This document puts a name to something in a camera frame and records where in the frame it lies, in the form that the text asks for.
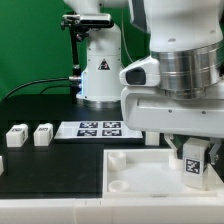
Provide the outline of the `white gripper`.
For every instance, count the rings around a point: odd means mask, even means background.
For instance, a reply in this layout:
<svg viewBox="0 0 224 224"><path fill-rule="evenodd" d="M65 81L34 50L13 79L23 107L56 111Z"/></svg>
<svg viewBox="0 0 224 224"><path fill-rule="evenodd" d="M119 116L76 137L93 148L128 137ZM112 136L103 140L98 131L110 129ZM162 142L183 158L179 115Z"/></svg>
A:
<svg viewBox="0 0 224 224"><path fill-rule="evenodd" d="M125 87L121 108L130 129L169 133L164 138L175 159L182 158L179 135L189 135L213 137L210 163L215 165L219 160L219 138L224 138L224 85L213 85L206 89L205 97L193 100L173 100L163 96L158 88Z"/></svg>

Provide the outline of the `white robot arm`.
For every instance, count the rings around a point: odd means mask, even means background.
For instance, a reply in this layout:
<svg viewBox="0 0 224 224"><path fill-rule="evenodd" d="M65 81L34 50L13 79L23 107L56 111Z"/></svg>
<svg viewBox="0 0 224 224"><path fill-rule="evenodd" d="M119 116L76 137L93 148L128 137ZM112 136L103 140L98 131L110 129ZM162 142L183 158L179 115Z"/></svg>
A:
<svg viewBox="0 0 224 224"><path fill-rule="evenodd" d="M79 100L119 103L132 130L182 135L186 160L213 162L224 139L224 0L64 0L88 37ZM102 7L126 7L148 56L120 63L121 31Z"/></svg>

